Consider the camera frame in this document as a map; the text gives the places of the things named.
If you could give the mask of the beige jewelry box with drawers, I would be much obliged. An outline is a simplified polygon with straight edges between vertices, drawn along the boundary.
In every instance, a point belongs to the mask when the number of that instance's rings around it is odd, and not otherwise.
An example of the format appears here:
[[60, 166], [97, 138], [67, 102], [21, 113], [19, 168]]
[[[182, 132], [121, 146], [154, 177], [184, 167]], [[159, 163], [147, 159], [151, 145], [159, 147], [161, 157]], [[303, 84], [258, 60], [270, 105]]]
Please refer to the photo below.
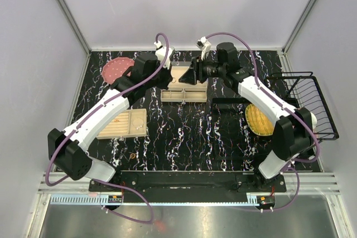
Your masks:
[[162, 102], [177, 102], [177, 103], [205, 103], [207, 101], [208, 82], [196, 85], [183, 84], [179, 82], [179, 78], [187, 71], [189, 67], [173, 66], [171, 75], [172, 82], [168, 86], [168, 90], [161, 90]]

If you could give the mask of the beige jewelry tray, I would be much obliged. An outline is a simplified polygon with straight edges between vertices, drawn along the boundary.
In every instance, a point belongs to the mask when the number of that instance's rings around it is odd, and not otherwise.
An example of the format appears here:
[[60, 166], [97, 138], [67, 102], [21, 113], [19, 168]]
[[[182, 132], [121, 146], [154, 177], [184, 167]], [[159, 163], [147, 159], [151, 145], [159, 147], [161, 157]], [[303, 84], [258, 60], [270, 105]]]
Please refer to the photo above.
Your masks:
[[97, 139], [138, 138], [147, 135], [147, 110], [129, 109], [117, 115]]

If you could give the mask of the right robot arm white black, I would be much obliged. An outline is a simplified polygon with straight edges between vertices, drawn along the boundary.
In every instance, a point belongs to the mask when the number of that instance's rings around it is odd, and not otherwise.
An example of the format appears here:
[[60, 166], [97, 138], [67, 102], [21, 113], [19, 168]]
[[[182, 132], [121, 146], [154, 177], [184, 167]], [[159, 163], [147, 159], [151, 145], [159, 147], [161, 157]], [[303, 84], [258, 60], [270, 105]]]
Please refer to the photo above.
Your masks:
[[308, 109], [297, 109], [269, 90], [248, 69], [241, 67], [237, 49], [231, 42], [216, 47], [216, 61], [207, 59], [211, 44], [206, 38], [196, 43], [201, 55], [191, 61], [189, 69], [180, 77], [184, 84], [195, 85], [209, 78], [218, 77], [224, 85], [256, 106], [272, 123], [271, 152], [259, 166], [260, 174], [253, 177], [254, 187], [266, 191], [273, 185], [273, 177], [279, 174], [288, 161], [309, 149], [316, 137], [313, 129], [317, 119]]

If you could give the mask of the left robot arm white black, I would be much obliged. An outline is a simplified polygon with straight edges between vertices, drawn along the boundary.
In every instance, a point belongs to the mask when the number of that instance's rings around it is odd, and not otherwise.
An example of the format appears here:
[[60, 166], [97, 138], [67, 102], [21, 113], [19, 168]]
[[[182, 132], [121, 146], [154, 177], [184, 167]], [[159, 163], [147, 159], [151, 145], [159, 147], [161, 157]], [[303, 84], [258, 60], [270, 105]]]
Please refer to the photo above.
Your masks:
[[135, 60], [117, 57], [102, 69], [110, 85], [102, 99], [72, 125], [47, 136], [50, 165], [56, 165], [74, 181], [83, 177], [101, 180], [108, 191], [120, 186], [120, 177], [109, 163], [87, 155], [92, 141], [119, 114], [128, 110], [147, 90], [167, 89], [172, 81], [171, 59], [175, 50], [164, 47], [143, 53]]

